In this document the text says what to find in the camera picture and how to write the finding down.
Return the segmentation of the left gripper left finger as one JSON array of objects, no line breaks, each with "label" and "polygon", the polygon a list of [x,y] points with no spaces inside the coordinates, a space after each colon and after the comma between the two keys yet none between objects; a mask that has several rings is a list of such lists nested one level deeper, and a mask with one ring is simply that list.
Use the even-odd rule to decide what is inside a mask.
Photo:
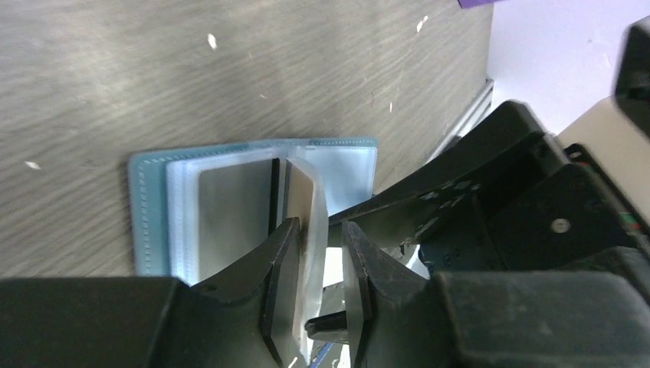
[{"label": "left gripper left finger", "polygon": [[299,366],[300,223],[210,278],[1,282],[3,367]]}]

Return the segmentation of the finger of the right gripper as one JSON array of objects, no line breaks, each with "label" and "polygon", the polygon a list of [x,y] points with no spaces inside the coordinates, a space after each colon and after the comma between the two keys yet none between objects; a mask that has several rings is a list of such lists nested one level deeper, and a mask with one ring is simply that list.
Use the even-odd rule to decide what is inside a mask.
[{"label": "finger of the right gripper", "polygon": [[329,236],[339,239],[346,222],[356,223],[374,239],[421,239],[430,235],[544,137],[543,132],[470,132],[395,185],[331,216]]}]

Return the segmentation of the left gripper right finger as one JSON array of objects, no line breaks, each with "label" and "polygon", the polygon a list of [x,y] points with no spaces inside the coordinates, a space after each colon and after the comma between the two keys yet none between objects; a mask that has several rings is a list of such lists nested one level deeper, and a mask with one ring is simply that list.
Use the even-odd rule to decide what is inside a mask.
[{"label": "left gripper right finger", "polygon": [[342,226],[354,367],[647,367],[649,305],[598,271],[439,272],[425,279]]}]

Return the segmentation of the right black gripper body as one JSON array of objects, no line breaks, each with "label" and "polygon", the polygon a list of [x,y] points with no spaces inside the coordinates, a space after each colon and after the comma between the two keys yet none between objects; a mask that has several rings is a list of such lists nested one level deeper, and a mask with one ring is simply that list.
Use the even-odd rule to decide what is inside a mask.
[{"label": "right black gripper body", "polygon": [[649,230],[576,144],[564,149],[526,105],[506,102],[471,132],[543,132],[525,157],[474,193],[420,245],[432,271],[564,268],[609,248],[647,250]]}]

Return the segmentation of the blue card holder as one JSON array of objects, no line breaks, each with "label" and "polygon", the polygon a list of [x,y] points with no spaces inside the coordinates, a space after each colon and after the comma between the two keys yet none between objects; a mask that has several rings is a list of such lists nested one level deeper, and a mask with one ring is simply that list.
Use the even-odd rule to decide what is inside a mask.
[{"label": "blue card holder", "polygon": [[304,323],[318,316],[327,273],[327,220],[370,198],[377,164],[370,137],[261,140],[137,153],[128,164],[136,273],[195,286],[253,252],[288,218],[287,160],[314,182],[307,237],[300,236],[290,323],[303,354]]}]

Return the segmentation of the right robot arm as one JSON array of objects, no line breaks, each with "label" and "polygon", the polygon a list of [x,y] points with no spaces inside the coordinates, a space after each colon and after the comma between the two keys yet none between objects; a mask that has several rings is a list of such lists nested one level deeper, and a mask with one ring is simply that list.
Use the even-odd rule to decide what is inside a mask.
[{"label": "right robot arm", "polygon": [[330,220],[343,280],[634,284],[649,280],[649,21],[615,92],[560,134],[509,100],[410,176]]}]

